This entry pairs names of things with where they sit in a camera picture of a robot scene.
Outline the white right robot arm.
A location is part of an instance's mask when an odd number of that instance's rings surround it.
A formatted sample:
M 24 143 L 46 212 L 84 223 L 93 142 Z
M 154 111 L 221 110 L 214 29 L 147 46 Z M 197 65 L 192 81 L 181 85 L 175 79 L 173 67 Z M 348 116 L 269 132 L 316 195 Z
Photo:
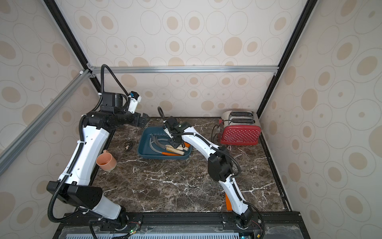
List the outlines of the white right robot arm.
M 243 197 L 236 182 L 236 176 L 241 173 L 241 168 L 228 149 L 207 140 L 188 122 L 178 122 L 173 116 L 165 117 L 161 107 L 157 110 L 164 123 L 164 132 L 170 137 L 170 145 L 173 148 L 188 143 L 207 159 L 208 174 L 222 186 L 232 212 L 236 215 L 237 226 L 245 229 L 254 223 L 260 226 L 263 233 L 265 221 L 260 211 Z

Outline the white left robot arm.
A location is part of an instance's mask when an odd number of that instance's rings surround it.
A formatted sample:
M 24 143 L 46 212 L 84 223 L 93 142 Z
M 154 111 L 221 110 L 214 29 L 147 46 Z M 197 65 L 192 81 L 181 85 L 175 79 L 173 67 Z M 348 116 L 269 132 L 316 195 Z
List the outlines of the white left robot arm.
M 92 173 L 112 132 L 125 124 L 144 128 L 150 117 L 136 112 L 141 96 L 127 92 L 106 64 L 101 66 L 100 79 L 99 102 L 79 121 L 80 139 L 72 158 L 59 179 L 49 181 L 46 187 L 52 194 L 47 217 L 53 223 L 61 223 L 93 212 L 122 229 L 128 221 L 126 209 L 105 197 L 100 187 L 91 186 Z

